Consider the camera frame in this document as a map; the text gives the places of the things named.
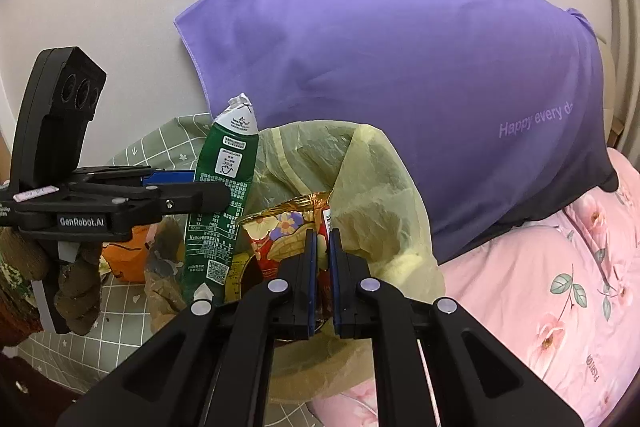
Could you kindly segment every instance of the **metal rivet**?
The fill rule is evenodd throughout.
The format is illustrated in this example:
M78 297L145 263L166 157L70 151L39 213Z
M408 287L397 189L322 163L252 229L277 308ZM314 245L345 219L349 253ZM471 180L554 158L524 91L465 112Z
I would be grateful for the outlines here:
M207 299L195 301L191 305L191 313L194 315L206 315L212 309L211 303Z
M15 386L18 388L18 390L21 393L29 394L29 390L27 389L27 386L25 386L24 384L21 384L20 382L16 381Z
M440 299L438 301L438 309L442 312L442 313L453 313L454 311L456 311L458 309L458 305L456 304L456 302L453 299Z
M374 292L380 289L380 281L369 277L360 281L360 288L367 292Z
M267 285L267 288L273 293L282 293L286 291L288 287L289 283L284 279L274 279Z

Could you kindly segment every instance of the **gloved hand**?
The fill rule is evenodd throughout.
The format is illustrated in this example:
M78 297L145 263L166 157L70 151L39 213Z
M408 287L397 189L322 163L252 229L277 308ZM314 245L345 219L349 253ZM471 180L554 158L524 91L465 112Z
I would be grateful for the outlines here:
M102 244L82 243L76 261L58 267L35 241L5 228L0 232L0 250L4 253L4 260L25 280L43 280L49 270L60 270L55 308L74 333L86 335L91 330L100 313L98 264Z

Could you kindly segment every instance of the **qr code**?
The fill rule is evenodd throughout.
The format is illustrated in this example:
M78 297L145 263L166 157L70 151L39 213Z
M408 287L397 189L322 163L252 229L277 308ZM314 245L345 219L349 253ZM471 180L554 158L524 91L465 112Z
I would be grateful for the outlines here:
M211 279L218 284L224 284L226 281L226 274L229 273L229 267L225 266L218 261L209 259L207 261L207 279Z

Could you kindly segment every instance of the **pillow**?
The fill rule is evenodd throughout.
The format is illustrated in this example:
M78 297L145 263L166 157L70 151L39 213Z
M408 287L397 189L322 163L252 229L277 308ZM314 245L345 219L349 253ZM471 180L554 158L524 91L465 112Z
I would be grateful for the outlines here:
M602 62L575 10L544 0L200 0L176 27L213 114L381 129L448 261L592 187L617 188Z

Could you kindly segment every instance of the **yellow plastic bag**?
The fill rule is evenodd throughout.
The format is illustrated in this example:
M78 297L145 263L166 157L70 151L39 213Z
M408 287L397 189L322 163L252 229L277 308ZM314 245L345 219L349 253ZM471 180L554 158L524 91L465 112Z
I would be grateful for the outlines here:
M382 131L336 121L261 131L246 213L331 189L332 226L346 251L367 259L374 277L406 297L433 302L444 295L422 198ZM371 377L370 341L340 339L328 322L310 341L276 349L270 400L333 396Z

